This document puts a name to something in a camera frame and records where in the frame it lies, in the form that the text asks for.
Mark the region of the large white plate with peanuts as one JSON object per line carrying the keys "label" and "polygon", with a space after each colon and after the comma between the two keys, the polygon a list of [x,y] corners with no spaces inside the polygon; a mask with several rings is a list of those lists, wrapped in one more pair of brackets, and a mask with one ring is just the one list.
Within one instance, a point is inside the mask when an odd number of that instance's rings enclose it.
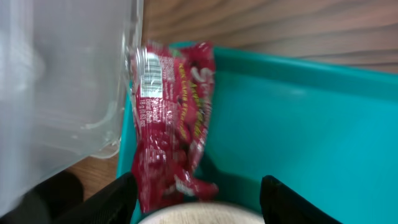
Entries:
{"label": "large white plate with peanuts", "polygon": [[158,210],[139,224],[265,224],[263,217],[228,203],[192,202]]}

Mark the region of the teal plastic tray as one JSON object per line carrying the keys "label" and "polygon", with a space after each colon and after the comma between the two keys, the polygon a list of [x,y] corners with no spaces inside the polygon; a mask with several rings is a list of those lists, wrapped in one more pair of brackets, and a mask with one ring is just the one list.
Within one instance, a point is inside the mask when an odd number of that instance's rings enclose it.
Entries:
{"label": "teal plastic tray", "polygon": [[342,223],[397,222],[397,75],[217,47],[196,175],[260,212],[271,175]]}

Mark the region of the clear plastic bin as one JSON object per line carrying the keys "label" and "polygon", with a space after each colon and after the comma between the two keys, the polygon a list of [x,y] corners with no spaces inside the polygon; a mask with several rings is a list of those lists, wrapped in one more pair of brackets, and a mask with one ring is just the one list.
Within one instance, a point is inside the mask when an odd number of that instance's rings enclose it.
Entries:
{"label": "clear plastic bin", "polygon": [[118,152],[141,0],[1,0],[1,213],[86,157]]}

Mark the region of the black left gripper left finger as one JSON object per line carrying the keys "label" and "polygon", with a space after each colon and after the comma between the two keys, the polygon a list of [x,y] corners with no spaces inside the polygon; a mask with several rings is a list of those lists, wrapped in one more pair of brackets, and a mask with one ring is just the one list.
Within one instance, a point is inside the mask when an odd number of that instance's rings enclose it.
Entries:
{"label": "black left gripper left finger", "polygon": [[85,202],[57,218],[55,224],[130,224],[137,202],[137,184],[127,172]]}

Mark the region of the red snack wrapper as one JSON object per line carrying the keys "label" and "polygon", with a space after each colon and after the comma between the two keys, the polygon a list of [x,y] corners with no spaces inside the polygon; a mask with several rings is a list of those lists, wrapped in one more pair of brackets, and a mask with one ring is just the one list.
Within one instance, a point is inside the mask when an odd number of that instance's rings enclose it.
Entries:
{"label": "red snack wrapper", "polygon": [[218,193],[217,185],[194,175],[205,150],[215,72],[209,42],[182,48],[149,42],[132,53],[132,173],[143,213]]}

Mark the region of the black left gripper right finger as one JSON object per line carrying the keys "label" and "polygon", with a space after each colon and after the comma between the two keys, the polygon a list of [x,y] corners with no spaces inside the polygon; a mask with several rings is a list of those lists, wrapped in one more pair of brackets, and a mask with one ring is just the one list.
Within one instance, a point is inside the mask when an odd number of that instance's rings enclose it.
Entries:
{"label": "black left gripper right finger", "polygon": [[259,201],[266,224],[340,224],[271,175],[262,178]]}

